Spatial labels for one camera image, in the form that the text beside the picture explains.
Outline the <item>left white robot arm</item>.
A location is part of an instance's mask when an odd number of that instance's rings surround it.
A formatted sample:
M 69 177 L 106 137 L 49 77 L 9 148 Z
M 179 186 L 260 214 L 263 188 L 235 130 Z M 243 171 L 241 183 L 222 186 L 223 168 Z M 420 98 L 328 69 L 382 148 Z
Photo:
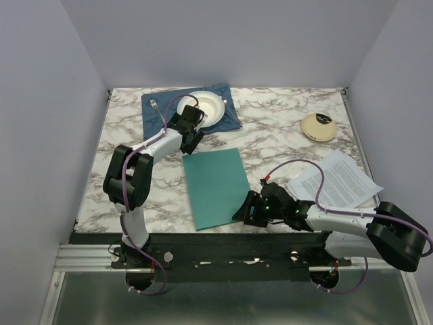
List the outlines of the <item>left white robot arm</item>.
M 173 254 L 168 251 L 157 261 L 150 247 L 143 205 L 152 184 L 154 166 L 175 152 L 191 154 L 204 134 L 200 130 L 207 116 L 198 104 L 187 105 L 182 113 L 163 119 L 155 135 L 135 146 L 119 145 L 114 149 L 103 182 L 103 191 L 120 213 L 122 238 L 112 251 L 115 268 L 168 267 Z

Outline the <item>printed paper sheets stack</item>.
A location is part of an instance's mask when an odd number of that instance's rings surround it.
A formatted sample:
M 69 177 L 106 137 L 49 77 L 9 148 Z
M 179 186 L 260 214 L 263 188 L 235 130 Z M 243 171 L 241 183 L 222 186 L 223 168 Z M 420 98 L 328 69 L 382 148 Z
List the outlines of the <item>printed paper sheets stack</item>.
M 319 203 L 324 207 L 356 208 L 383 190 L 354 159 L 339 150 L 334 150 L 318 165 L 325 176 L 319 195 Z M 290 181 L 288 187 L 297 199 L 314 200 L 320 182 L 320 171 L 311 167 Z

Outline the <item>teal paper folder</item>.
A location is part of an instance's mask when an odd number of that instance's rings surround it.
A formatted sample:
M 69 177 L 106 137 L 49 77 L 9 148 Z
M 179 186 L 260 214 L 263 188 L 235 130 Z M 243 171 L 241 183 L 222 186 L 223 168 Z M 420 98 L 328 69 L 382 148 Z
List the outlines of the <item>teal paper folder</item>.
M 182 159 L 195 228 L 232 223 L 250 191 L 239 150 L 200 152 Z

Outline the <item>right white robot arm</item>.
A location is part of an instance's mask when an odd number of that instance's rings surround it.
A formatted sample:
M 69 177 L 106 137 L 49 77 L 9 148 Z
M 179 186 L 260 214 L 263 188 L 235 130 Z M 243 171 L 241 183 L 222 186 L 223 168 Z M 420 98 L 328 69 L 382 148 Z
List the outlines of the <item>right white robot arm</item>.
M 293 230 L 326 232 L 311 249 L 313 261 L 327 265 L 343 257 L 371 257 L 405 272 L 417 270 L 428 235 L 426 229 L 390 202 L 376 209 L 321 210 L 310 200 L 296 200 L 276 183 L 250 190 L 232 219 L 265 228 L 274 220 Z

